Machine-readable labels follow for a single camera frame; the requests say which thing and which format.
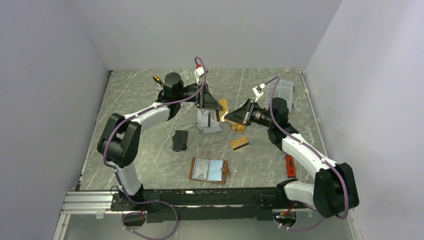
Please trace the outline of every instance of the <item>robotic arm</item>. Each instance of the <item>robotic arm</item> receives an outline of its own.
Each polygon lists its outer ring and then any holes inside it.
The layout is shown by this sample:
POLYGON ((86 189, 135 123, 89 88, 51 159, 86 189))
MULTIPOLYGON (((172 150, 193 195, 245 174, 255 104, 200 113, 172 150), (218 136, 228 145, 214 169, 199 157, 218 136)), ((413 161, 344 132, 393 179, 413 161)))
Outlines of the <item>robotic arm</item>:
MULTIPOLYGON (((256 88, 255 93, 258 91, 261 92, 261 89, 256 88)), ((314 184, 303 183, 295 178, 279 183, 276 187, 277 200, 285 203, 292 201, 305 203, 316 208, 325 218, 343 212, 345 210, 345 196, 342 183, 331 167, 328 166, 330 164, 340 173, 346 185, 348 208, 358 206, 359 198, 352 168, 347 163, 337 164, 328 159, 303 139, 299 131, 289 123, 289 109, 286 100, 275 97, 272 99, 270 108, 272 107, 275 122, 289 136, 276 126, 271 117, 270 109, 261 108, 256 102, 257 100, 258 98, 256 100, 247 99, 241 107, 227 114, 224 118, 245 126, 256 123, 267 127, 271 143, 293 156, 314 179, 314 184)))
MULTIPOLYGON (((184 86, 181 76, 176 72, 168 73, 162 82, 156 75, 153 79, 159 83, 163 90, 158 94, 157 100, 144 110, 151 109, 138 115, 137 113, 120 115, 112 114, 103 130, 100 140, 97 144, 97 151, 104 155, 108 139, 113 134, 114 129, 125 119, 131 120, 125 122, 112 138, 107 150, 107 164, 113 166, 121 182, 121 188, 125 189, 131 200, 135 202, 144 202, 143 184, 141 184, 134 159, 136 158, 140 135, 154 125, 171 120, 180 110, 181 104, 169 104, 166 107, 158 107, 164 103, 172 103, 193 96, 200 88, 201 84, 193 83, 184 86)), ((206 84, 200 90, 196 97, 191 98, 188 102, 194 102, 199 109, 222 110, 223 107, 218 101, 212 97, 206 84)))

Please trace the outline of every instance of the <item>plastic container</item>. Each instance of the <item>plastic container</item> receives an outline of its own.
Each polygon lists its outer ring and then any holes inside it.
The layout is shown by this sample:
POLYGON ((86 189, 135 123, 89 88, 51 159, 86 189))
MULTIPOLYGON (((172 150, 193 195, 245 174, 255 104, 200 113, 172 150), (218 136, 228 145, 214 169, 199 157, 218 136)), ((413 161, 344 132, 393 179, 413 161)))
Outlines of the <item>plastic container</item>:
MULTIPOLYGON (((265 104, 267 107, 270 105, 270 97, 271 92, 273 91, 273 87, 275 85, 275 81, 268 83, 266 86, 268 88, 268 94, 266 96, 265 104)), ((275 88, 274 98, 282 98, 287 102, 288 111, 291 112, 293 108, 293 91, 295 90, 295 84, 292 81, 287 81, 281 79, 278 82, 277 87, 275 88)))

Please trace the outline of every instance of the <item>white wall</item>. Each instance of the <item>white wall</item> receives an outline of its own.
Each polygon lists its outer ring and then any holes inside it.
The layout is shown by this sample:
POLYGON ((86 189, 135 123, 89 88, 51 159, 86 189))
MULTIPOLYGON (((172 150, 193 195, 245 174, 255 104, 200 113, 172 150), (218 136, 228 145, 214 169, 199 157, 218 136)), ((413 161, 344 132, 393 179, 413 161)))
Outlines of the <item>white wall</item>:
POLYGON ((0 239, 52 239, 107 75, 69 1, 0 2, 0 239))
POLYGON ((109 69, 305 69, 342 0, 71 0, 109 69))
POLYGON ((329 155, 353 167, 364 239, 424 236, 423 13, 344 0, 306 69, 329 155))

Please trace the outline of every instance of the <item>open wallet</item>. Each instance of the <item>open wallet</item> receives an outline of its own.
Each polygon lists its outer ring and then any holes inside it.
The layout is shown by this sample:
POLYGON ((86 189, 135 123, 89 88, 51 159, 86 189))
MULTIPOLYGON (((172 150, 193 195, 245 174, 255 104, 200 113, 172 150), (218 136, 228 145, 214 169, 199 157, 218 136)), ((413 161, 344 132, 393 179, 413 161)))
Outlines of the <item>open wallet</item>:
POLYGON ((193 157, 188 179, 223 184, 225 183, 227 174, 230 174, 230 170, 227 168, 226 160, 209 160, 193 157))

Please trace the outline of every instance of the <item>marble tabletop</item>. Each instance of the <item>marble tabletop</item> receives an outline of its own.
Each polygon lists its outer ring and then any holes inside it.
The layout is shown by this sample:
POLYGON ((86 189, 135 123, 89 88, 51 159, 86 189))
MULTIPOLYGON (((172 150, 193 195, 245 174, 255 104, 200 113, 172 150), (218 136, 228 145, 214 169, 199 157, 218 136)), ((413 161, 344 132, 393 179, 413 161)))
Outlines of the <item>marble tabletop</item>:
MULTIPOLYGON (((184 85, 196 81, 192 69, 129 69, 112 72, 83 170, 81 190, 108 190, 117 184, 112 169, 103 165, 102 155, 96 150, 105 124, 113 113, 130 114, 150 106, 158 95, 152 76, 164 79, 171 72, 179 73, 184 85)), ((217 100, 227 99, 231 112, 247 98, 254 98, 253 87, 274 76, 281 76, 281 79, 294 83, 294 108, 289 114, 289 122, 306 141, 322 152, 311 108, 296 69, 209 69, 207 82, 211 94, 217 100)), ((265 107, 265 99, 266 93, 258 101, 261 107, 265 107)), ((245 132, 235 132, 228 122, 222 122, 222 132, 205 135, 196 126, 196 120, 197 109, 194 104, 183 103, 173 119, 157 124, 141 135, 135 168, 145 189, 275 187, 287 179, 284 152, 269 141, 265 127, 253 123, 245 132), (172 136, 176 130, 188 131, 186 151, 172 150, 172 136), (244 136, 250 146, 233 151, 229 142, 244 136), (193 157, 227 160, 230 174, 225 184, 189 180, 193 157)), ((313 179, 309 173, 296 161, 295 166, 297 177, 311 183, 313 179)))

